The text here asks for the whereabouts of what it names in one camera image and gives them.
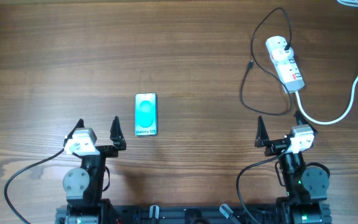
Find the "white power strip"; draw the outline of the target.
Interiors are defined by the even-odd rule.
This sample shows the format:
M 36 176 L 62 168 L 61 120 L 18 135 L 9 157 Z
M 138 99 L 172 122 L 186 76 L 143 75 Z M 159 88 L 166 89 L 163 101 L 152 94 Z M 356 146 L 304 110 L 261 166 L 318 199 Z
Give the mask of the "white power strip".
M 279 47 L 285 48 L 287 46 L 287 41 L 282 36 L 273 36 L 266 40 L 265 45 L 270 56 L 271 50 Z M 283 83 L 283 89 L 285 90 L 285 93 L 294 93 L 305 86 L 303 77 L 301 76 L 294 56 L 289 60 L 273 63 L 273 65 L 280 81 Z

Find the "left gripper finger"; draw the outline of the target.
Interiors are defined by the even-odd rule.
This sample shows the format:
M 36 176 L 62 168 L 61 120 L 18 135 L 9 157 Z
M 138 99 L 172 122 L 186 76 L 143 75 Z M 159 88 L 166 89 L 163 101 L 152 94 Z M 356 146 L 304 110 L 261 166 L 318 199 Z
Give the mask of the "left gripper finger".
M 79 119 L 78 122 L 76 123 L 75 127 L 69 132 L 69 134 L 67 136 L 65 136 L 63 145 L 66 146 L 67 142 L 69 139 L 73 138 L 73 133 L 78 129 L 78 128 L 84 128 L 84 121 L 83 119 Z
M 119 121 L 119 117 L 115 116 L 112 121 L 111 129 L 110 129 L 110 140 L 113 142 L 113 146 L 118 151 L 126 150 L 126 140 L 124 139 L 124 135 L 121 130 L 121 125 Z

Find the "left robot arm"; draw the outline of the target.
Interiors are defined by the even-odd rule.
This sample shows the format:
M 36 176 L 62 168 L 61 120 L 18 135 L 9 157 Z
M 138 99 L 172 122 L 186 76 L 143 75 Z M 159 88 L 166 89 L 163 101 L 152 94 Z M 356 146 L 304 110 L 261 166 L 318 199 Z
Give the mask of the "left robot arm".
M 96 134 L 86 128 L 80 119 L 63 143 L 68 155 L 81 159 L 79 168 L 69 170 L 63 178 L 67 206 L 56 211 L 55 223 L 122 223 L 121 216 L 109 199 L 103 199 L 104 174 L 109 173 L 106 159 L 117 157 L 119 151 L 126 150 L 126 141 L 121 131 L 119 118 L 115 117 L 111 129 L 111 145 L 97 146 Z

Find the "Galaxy smartphone teal screen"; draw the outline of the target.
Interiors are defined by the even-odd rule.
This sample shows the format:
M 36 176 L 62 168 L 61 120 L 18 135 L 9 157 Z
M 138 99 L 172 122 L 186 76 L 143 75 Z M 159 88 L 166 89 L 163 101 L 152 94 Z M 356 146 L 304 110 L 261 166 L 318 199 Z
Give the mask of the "Galaxy smartphone teal screen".
M 135 96 L 135 135 L 157 135 L 157 95 L 139 93 Z

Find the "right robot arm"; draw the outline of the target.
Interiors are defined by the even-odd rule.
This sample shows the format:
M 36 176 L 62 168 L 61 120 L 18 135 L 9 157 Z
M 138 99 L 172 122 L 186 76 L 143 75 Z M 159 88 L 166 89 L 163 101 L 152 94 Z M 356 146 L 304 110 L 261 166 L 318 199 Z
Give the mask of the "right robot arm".
M 327 199 L 329 169 L 318 163 L 304 161 L 302 152 L 313 147 L 317 130 L 301 115 L 294 114 L 296 125 L 281 139 L 271 140 L 264 121 L 258 117 L 255 147 L 263 147 L 265 156 L 276 156 L 275 170 L 286 197 L 276 199 L 278 220 L 287 224 L 331 223 Z

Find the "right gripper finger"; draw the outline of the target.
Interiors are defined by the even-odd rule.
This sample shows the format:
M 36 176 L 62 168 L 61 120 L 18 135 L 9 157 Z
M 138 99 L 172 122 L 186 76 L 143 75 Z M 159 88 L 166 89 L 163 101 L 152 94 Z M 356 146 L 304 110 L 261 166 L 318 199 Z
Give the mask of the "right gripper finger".
M 297 110 L 294 114 L 294 117 L 296 119 L 297 125 L 308 125 L 312 129 L 313 134 L 318 133 L 318 131 L 304 118 L 300 111 Z
M 262 116 L 257 119 L 257 134 L 255 137 L 255 147 L 266 147 L 270 144 L 270 139 L 265 128 Z

